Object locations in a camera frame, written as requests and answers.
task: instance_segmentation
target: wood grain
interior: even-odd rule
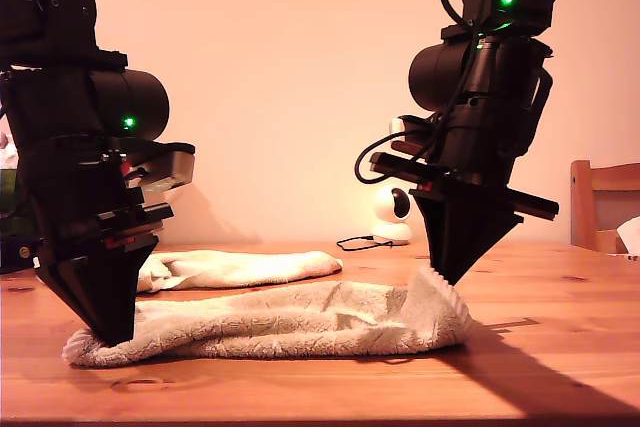
[[[616,165],[592,169],[593,190],[640,190],[640,164]]]
[[[406,284],[428,262],[426,244],[350,253],[331,244],[169,249],[193,248],[324,250],[345,264],[330,279],[388,285]],[[156,359],[110,370],[65,364],[61,349],[82,322],[33,276],[4,276],[2,421],[637,426],[638,267],[575,247],[502,242],[456,286],[476,320],[464,347],[401,357]]]
[[[617,230],[599,230],[596,232],[598,252],[607,254],[628,254],[629,251]]]
[[[591,163],[571,163],[571,245],[598,250]]]

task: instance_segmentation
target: crumpled towel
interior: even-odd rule
[[[141,301],[132,340],[107,347],[79,330],[63,358],[117,367],[154,356],[412,354],[462,343],[471,325],[464,301],[424,265],[402,288],[325,281],[190,302]]]
[[[157,253],[140,268],[138,292],[281,284],[341,269],[341,260],[316,251],[273,255],[214,250]]]

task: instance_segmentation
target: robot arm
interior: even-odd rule
[[[138,270],[173,215],[144,191],[190,182],[195,148],[153,141],[167,94],[98,48],[95,21],[95,0],[0,0],[0,95],[42,237],[36,273],[115,345],[133,336]]]
[[[516,212],[552,220],[558,204],[507,187],[514,161],[535,136],[552,86],[543,62],[551,49],[534,37],[551,26],[555,0],[463,0],[440,45],[420,52],[409,70],[414,100],[434,112],[402,116],[392,134],[356,162],[364,183],[388,177],[410,191],[424,217],[431,264],[455,284],[488,249],[523,222]],[[364,179],[359,164],[384,140],[411,159],[375,153]]]

